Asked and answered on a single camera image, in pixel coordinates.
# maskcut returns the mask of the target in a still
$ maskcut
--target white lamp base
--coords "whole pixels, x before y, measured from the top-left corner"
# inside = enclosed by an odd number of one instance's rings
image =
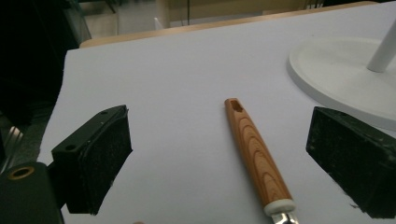
[[[305,42],[290,53],[290,76],[323,105],[396,131],[396,62],[384,73],[367,69],[379,44],[352,37]]]

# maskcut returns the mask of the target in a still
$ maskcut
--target tool handle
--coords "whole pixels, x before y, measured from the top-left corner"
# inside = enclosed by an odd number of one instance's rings
[[[262,206],[278,200],[291,200],[289,190],[248,112],[236,98],[227,99],[224,104],[233,137],[259,192]]]

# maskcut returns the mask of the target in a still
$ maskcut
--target black foam block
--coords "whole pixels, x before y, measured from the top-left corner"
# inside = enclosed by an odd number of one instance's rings
[[[96,215],[132,152],[125,105],[104,110],[52,150],[70,213]]]
[[[395,218],[396,139],[348,114],[315,107],[306,151],[362,212]]]

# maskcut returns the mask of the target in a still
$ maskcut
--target white table surface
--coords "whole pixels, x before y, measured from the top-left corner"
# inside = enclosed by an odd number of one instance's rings
[[[311,38],[382,39],[395,11],[392,2],[70,50],[38,160],[50,164],[56,145],[116,105],[129,107],[134,152],[99,214],[71,215],[64,207],[65,222],[272,223],[226,119],[223,102],[237,97],[269,147],[302,224],[395,223],[354,208],[306,153],[313,107],[320,104],[287,70],[290,51]]]

